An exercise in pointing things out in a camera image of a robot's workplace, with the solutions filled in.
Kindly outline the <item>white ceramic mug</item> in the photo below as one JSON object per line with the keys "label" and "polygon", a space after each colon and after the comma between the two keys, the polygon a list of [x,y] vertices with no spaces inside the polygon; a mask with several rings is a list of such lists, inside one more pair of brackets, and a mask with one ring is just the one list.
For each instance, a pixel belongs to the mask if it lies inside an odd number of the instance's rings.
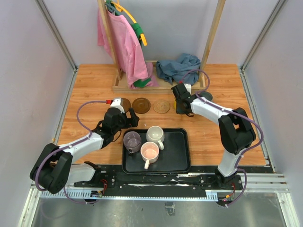
{"label": "white ceramic mug", "polygon": [[152,126],[146,132],[146,139],[148,142],[154,142],[158,145],[160,150],[164,150],[165,134],[161,127]]}

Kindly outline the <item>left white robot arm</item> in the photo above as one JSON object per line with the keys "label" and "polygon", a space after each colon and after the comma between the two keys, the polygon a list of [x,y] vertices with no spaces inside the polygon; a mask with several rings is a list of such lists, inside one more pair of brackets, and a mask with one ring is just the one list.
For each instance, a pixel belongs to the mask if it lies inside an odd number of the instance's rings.
{"label": "left white robot arm", "polygon": [[55,145],[47,144],[31,172],[30,179],[39,191],[58,193],[71,179],[72,164],[92,151],[105,148],[114,141],[115,135],[122,129],[137,127],[140,118],[133,108],[129,108],[130,117],[116,107],[110,107],[96,127],[88,135],[73,142]]}

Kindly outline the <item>pink ceramic mug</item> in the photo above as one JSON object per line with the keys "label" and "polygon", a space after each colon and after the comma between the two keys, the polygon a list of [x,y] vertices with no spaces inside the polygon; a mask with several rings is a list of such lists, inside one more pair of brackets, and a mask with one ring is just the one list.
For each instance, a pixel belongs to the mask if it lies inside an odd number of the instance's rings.
{"label": "pink ceramic mug", "polygon": [[141,146],[141,157],[144,163],[144,169],[147,170],[149,166],[155,163],[159,157],[159,147],[154,142],[146,142]]}

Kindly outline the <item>purple glass cup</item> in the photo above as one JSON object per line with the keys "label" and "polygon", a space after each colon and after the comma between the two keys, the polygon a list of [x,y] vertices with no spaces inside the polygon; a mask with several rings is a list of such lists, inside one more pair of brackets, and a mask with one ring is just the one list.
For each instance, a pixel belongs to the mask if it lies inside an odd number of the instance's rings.
{"label": "purple glass cup", "polygon": [[128,156],[140,151],[142,146],[142,139],[139,133],[130,131],[124,135],[123,144],[127,150]]}

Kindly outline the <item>grey ceramic mug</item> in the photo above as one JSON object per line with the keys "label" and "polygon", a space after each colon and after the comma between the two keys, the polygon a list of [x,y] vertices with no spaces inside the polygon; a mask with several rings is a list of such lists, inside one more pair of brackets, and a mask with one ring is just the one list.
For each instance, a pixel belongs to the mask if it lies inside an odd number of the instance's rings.
{"label": "grey ceramic mug", "polygon": [[212,102],[212,100],[213,100],[213,96],[210,92],[203,91],[203,92],[198,92],[197,94],[198,94],[199,97],[203,97],[208,101]]}

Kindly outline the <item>brown wooden coaster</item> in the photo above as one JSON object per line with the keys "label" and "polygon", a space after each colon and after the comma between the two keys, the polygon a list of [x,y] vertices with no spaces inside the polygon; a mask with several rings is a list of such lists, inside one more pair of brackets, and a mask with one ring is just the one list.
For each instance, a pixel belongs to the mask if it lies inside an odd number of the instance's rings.
{"label": "brown wooden coaster", "polygon": [[127,98],[121,98],[121,105],[124,109],[124,112],[127,113],[131,107],[131,103]]}
{"label": "brown wooden coaster", "polygon": [[149,111],[151,103],[148,99],[140,97],[133,101],[132,108],[138,114],[145,114]]}

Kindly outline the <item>woven rattan coaster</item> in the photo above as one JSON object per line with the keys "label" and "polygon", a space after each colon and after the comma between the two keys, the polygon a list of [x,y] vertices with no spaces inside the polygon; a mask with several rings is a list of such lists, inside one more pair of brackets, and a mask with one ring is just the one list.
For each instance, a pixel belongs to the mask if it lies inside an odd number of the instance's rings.
{"label": "woven rattan coaster", "polygon": [[165,114],[170,110],[170,104],[168,101],[166,100],[157,100],[154,104],[153,104],[153,109],[154,111],[156,111],[157,113],[160,114]]}

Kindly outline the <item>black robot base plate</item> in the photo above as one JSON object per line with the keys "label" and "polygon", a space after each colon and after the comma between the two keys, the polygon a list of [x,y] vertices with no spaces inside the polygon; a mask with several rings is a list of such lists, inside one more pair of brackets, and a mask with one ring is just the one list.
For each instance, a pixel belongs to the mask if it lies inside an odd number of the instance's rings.
{"label": "black robot base plate", "polygon": [[229,184],[219,186],[215,175],[189,174],[126,174],[119,165],[97,166],[96,175],[89,181],[77,180],[68,186],[106,188],[106,196],[126,197],[205,197],[206,190],[242,190],[244,180],[236,175]]}

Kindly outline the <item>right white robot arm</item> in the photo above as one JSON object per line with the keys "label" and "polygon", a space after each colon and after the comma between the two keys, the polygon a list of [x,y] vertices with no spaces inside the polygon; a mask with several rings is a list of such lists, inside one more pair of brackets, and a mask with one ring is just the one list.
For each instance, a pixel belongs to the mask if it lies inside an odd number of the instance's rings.
{"label": "right white robot arm", "polygon": [[219,126],[224,153],[215,170],[214,183],[219,189],[226,189],[236,175],[242,152],[256,139],[251,120],[244,109],[225,108],[199,94],[192,95],[183,83],[173,86],[171,90],[178,114],[200,115]]}

